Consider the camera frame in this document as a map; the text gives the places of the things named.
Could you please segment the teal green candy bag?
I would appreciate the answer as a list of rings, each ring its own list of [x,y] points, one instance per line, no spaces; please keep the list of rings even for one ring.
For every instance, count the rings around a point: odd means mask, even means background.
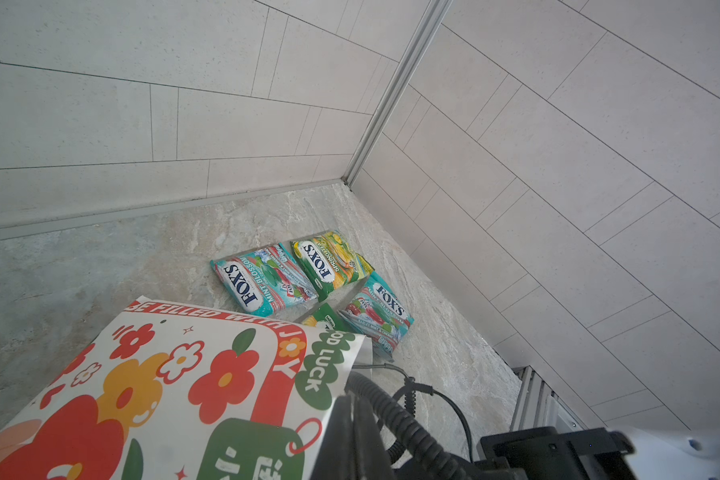
[[[349,328],[369,337],[374,352],[392,361],[393,354],[415,319],[387,282],[371,273],[362,288],[338,310]]]

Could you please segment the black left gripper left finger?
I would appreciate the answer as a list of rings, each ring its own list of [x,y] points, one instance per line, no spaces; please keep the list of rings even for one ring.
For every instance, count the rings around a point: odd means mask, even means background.
[[[344,395],[335,401],[312,480],[354,478],[353,400],[352,396]]]

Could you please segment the spring tea candy bag yellow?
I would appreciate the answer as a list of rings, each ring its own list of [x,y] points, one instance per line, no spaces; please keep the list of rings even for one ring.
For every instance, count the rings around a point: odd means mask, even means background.
[[[317,292],[318,300],[374,272],[373,266],[335,230],[290,242],[295,261]]]

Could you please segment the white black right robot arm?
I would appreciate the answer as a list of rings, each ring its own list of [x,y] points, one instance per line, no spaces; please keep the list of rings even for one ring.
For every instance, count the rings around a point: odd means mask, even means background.
[[[483,456],[454,456],[456,473],[413,459],[399,479],[720,479],[720,429],[700,432],[623,426],[559,433],[539,427],[480,439]]]

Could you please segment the white paper bag red print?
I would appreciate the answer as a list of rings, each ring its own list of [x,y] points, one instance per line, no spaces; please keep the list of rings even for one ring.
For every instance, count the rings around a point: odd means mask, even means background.
[[[0,479],[306,479],[369,350],[140,297],[0,431]]]

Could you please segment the green spring tea candy bag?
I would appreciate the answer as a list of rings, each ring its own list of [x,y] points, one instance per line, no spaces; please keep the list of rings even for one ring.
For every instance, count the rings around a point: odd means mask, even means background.
[[[321,303],[303,315],[298,323],[304,326],[332,330],[345,333],[356,333],[345,319],[339,315],[328,303]]]

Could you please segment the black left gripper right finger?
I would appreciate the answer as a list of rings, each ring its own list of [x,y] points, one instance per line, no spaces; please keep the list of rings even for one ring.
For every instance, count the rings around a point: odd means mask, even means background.
[[[395,479],[368,400],[352,395],[353,479]]]

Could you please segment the mint blossom candy bag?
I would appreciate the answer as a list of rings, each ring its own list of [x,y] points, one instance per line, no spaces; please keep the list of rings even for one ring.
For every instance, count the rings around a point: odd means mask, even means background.
[[[318,295],[282,243],[210,261],[227,292],[244,312],[269,317]]]

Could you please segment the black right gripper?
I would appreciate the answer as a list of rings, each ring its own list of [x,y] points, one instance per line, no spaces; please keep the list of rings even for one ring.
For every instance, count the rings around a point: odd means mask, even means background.
[[[398,479],[634,479],[626,457],[635,448],[604,428],[558,433],[540,427],[480,439],[483,460],[450,454],[419,425],[397,427],[395,438],[413,458],[395,470]]]

